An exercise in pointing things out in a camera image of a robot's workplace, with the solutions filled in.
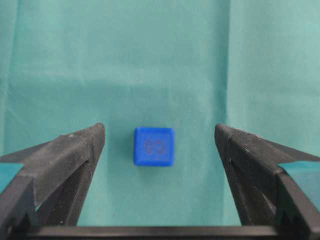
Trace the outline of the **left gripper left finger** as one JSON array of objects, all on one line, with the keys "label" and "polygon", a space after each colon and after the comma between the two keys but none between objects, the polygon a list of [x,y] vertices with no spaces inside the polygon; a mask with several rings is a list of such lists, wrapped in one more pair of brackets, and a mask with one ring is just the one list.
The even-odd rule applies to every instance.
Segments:
[{"label": "left gripper left finger", "polygon": [[0,237],[30,227],[76,226],[105,145],[93,126],[0,158]]}]

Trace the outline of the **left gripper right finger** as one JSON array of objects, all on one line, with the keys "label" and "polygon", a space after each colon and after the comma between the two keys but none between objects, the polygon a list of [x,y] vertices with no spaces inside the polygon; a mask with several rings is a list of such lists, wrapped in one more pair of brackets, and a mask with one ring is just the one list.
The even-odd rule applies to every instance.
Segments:
[{"label": "left gripper right finger", "polygon": [[244,226],[273,226],[303,240],[320,238],[320,210],[284,168],[318,172],[318,156],[269,141],[225,124],[217,124],[214,141]]}]

